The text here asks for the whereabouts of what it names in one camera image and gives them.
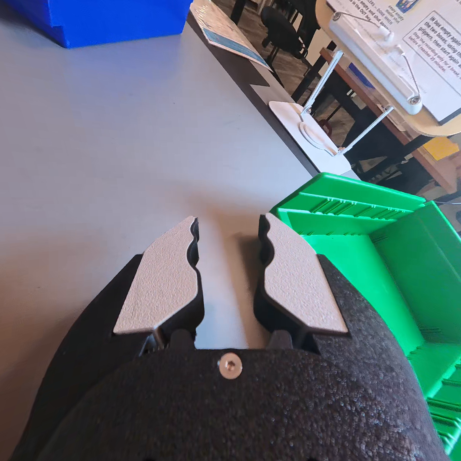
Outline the green plastic bin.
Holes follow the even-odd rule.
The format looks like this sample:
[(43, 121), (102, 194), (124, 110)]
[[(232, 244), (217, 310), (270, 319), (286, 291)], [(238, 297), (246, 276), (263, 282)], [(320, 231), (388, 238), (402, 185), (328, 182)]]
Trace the green plastic bin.
[(460, 236), (433, 201), (320, 173), (270, 210), (326, 256), (389, 327), (443, 448), (460, 460)]

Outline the blue and white leaflet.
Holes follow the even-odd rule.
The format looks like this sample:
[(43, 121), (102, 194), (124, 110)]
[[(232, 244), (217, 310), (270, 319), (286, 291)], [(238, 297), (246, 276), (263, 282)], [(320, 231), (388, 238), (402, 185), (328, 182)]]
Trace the blue and white leaflet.
[(271, 70), (239, 27), (210, 0), (195, 0), (190, 12), (207, 42)]

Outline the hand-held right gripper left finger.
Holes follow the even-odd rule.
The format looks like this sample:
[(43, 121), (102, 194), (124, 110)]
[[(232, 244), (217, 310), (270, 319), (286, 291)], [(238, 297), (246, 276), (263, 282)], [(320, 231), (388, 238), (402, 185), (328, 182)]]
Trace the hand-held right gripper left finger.
[(113, 328), (115, 335), (150, 333), (162, 349), (177, 330), (195, 339), (205, 314), (197, 268), (199, 238), (198, 218), (188, 216), (143, 252)]

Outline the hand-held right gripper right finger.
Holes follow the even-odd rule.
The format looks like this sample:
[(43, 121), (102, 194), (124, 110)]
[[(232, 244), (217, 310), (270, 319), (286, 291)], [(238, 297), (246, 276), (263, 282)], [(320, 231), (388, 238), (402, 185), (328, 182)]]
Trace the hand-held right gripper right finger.
[(259, 218), (261, 271), (254, 315), (270, 333), (286, 331), (299, 349), (313, 336), (348, 337), (349, 330), (316, 251), (271, 213)]

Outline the black office chair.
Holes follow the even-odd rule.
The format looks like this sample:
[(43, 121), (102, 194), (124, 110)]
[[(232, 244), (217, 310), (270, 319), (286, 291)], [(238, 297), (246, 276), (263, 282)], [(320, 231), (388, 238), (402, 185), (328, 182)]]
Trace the black office chair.
[(267, 28), (267, 37), (262, 46), (272, 44), (273, 49), (265, 58), (268, 66), (273, 69), (273, 61), (279, 51), (289, 53), (302, 61), (308, 68), (311, 65), (307, 61), (308, 48), (314, 34), (320, 29), (315, 15), (315, 0), (287, 1), (291, 6), (290, 13), (301, 15), (301, 22), (296, 29), (295, 19), (289, 19), (284, 13), (273, 6), (266, 6), (261, 11), (261, 20)]

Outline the yellow paper sheet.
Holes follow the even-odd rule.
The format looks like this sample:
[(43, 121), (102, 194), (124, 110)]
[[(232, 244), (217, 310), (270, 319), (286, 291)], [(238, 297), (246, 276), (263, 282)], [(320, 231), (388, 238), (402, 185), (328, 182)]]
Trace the yellow paper sheet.
[(431, 138), (423, 147), (436, 161), (450, 157), (460, 151), (458, 144), (447, 137)]

